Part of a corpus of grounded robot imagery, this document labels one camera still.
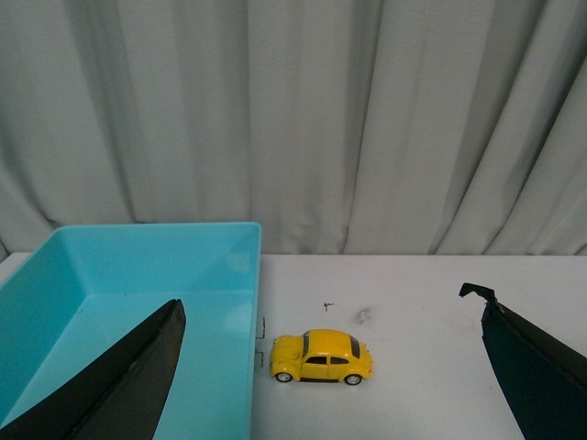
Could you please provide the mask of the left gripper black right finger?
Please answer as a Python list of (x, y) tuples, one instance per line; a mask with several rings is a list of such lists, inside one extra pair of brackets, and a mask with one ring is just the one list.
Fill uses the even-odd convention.
[(494, 290), (465, 282), (460, 296), (485, 301), (482, 341), (525, 439), (586, 437), (586, 357), (498, 302)]

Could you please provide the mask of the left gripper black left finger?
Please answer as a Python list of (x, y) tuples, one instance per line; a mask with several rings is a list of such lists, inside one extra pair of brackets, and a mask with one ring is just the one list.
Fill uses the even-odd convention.
[(52, 394), (1, 429), (3, 439), (151, 439), (175, 376), (186, 316), (173, 299)]

